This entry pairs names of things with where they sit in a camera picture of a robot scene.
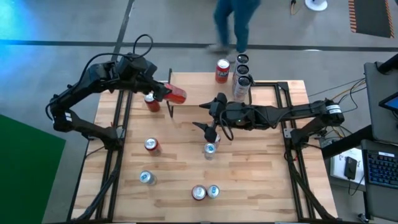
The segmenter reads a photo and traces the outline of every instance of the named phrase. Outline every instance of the black mat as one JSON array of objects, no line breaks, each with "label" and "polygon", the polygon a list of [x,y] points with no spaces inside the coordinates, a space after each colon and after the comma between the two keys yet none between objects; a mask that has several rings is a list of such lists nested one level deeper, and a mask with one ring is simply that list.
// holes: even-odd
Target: black mat
[{"label": "black mat", "polygon": [[348,0],[351,31],[394,38],[388,0]]}]

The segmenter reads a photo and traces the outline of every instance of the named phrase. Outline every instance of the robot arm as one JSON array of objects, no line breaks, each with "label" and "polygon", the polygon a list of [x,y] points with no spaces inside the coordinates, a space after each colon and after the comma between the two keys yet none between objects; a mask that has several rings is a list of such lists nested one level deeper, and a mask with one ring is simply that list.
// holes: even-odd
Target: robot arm
[{"label": "robot arm", "polygon": [[308,136],[318,132],[327,126],[339,126],[344,121],[340,107],[331,100],[316,101],[306,105],[297,105],[286,108],[275,108],[273,106],[246,105],[244,103],[227,102],[224,93],[218,93],[217,97],[209,102],[199,105],[201,108],[209,109],[209,115],[213,117],[213,124],[201,124],[194,122],[205,132],[205,139],[214,142],[217,136],[215,128],[220,125],[226,137],[233,140],[232,128],[267,130],[276,128],[280,121],[294,119],[315,118],[301,129],[290,132],[292,143],[302,147],[308,142]]},{"label": "robot arm", "polygon": [[76,84],[68,85],[67,90],[54,95],[50,100],[46,112],[49,107],[53,128],[61,132],[78,131],[86,138],[100,138],[106,149],[119,149],[121,140],[116,128],[102,128],[82,120],[70,108],[90,94],[105,90],[131,90],[143,94],[153,91],[155,100],[162,101],[171,90],[152,78],[156,70],[157,67],[144,57],[131,53],[125,55],[120,62],[110,61],[90,66]]}]

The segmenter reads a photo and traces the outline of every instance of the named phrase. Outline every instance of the butcher block tabletop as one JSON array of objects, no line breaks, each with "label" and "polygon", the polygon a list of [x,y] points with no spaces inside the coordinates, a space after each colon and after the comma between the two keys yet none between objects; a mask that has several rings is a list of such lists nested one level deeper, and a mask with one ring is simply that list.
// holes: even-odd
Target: butcher block tabletop
[{"label": "butcher block tabletop", "polygon": [[[289,84],[293,105],[308,103],[302,80],[284,82]],[[187,105],[174,106],[173,118],[165,102],[160,103],[159,112],[151,113],[142,94],[133,96],[113,221],[297,221],[280,125],[265,131],[233,129],[232,142],[218,130],[221,134],[220,146],[214,159],[208,161],[203,153],[206,143],[204,132],[194,126],[192,121],[212,122],[208,110],[197,105],[216,97],[218,91],[215,86],[220,84],[215,83],[214,73],[173,73],[171,83],[186,89],[188,95]],[[228,100],[233,101],[228,92],[230,83],[225,85],[220,91],[224,91]],[[277,106],[273,88],[254,87],[251,93],[254,105]],[[103,127],[111,125],[117,99],[117,91],[101,94],[95,124]],[[120,121],[123,120],[124,109],[121,111]],[[301,128],[309,121],[297,120],[297,126]],[[150,137],[156,138],[163,149],[158,157],[150,156],[144,148],[144,141]],[[310,143],[318,144],[315,140],[310,140]],[[92,141],[87,153],[101,146],[100,140]],[[303,150],[303,157],[312,192],[326,210],[336,217],[321,151],[307,147]],[[105,159],[105,149],[87,157],[72,218],[81,215],[99,192]],[[156,185],[140,183],[139,174],[143,170],[149,170],[157,177]],[[221,190],[220,196],[216,199],[206,197],[202,201],[194,200],[191,191],[198,184],[205,187],[217,185]],[[108,211],[109,195],[110,190],[105,198],[103,216]],[[308,217],[302,191],[300,198],[304,215]]]}]

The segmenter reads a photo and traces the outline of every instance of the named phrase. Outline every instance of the laptop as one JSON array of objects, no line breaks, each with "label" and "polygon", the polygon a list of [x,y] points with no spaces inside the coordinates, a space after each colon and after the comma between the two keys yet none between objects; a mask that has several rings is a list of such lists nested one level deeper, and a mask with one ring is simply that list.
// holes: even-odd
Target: laptop
[{"label": "laptop", "polygon": [[398,146],[362,140],[370,215],[398,222]]}]

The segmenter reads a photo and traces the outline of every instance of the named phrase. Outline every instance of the concrete floor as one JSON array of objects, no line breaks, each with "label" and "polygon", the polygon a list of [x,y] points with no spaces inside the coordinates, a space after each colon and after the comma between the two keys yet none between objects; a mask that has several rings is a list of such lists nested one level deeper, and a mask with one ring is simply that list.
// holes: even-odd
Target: concrete floor
[{"label": "concrete floor", "polygon": [[[136,0],[123,41],[133,42],[138,35],[148,33],[155,42],[161,43],[212,43],[216,40],[212,19],[215,2]],[[376,52],[350,52],[349,48],[320,52],[251,49],[248,52],[251,71],[257,80],[305,80],[307,93],[311,95],[361,78],[365,62],[385,61],[395,54],[388,52],[387,47],[397,47],[398,39],[350,31],[347,1],[329,1],[328,9],[319,13],[304,6],[295,16],[289,15],[289,2],[262,1],[251,22],[250,44],[276,45],[276,49],[284,49],[286,45],[386,48]],[[87,60],[95,54],[114,50],[114,47],[98,45],[116,45],[127,3],[128,0],[0,1],[0,44],[1,40],[33,41],[0,45],[0,113],[67,140],[44,223],[66,219],[87,145],[87,140],[78,133],[55,132],[44,107],[54,93],[63,91],[68,83],[77,82]],[[398,30],[398,6],[394,0],[389,3],[393,24]],[[59,46],[65,42],[85,42],[85,45],[96,42],[91,44],[97,47]],[[120,52],[128,51],[131,48],[120,49]],[[154,48],[146,58],[159,68],[155,78],[166,80],[170,67],[176,72],[213,72],[220,57],[209,55],[204,49],[167,47]],[[342,90],[344,88],[310,97],[310,101],[332,97]],[[73,110],[81,118],[93,121],[98,99],[98,95],[91,95]],[[351,131],[370,121],[366,92],[355,94],[354,99],[359,108],[345,114],[344,123]],[[349,100],[342,104],[344,110],[353,106]],[[356,221],[356,214],[363,211],[362,194],[350,197],[346,188],[331,187],[339,217]]]}]

